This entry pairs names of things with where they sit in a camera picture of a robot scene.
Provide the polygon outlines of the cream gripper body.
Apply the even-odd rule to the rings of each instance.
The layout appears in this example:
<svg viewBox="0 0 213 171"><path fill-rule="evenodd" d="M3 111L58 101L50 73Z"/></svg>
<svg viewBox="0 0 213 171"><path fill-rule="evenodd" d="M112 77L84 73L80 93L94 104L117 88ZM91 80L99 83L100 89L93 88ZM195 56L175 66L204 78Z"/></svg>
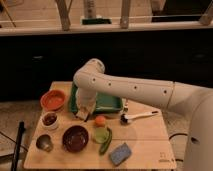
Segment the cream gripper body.
<svg viewBox="0 0 213 171"><path fill-rule="evenodd" d="M90 113L90 115L94 112L96 107L96 103L95 102L89 102L87 104L81 104L80 102L77 102L77 114L76 116L79 118L80 115L84 115L84 114L88 114Z"/></svg>

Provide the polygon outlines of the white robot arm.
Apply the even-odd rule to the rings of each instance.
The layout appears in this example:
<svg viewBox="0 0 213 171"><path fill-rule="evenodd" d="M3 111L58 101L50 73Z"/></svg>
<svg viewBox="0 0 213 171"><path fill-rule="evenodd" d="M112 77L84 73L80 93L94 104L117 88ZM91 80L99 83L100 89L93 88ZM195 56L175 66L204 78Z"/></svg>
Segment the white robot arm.
<svg viewBox="0 0 213 171"><path fill-rule="evenodd" d="M73 82L85 106L98 92L187 115L190 119L183 171L213 171L213 88L174 81L110 76L103 62L92 58Z"/></svg>

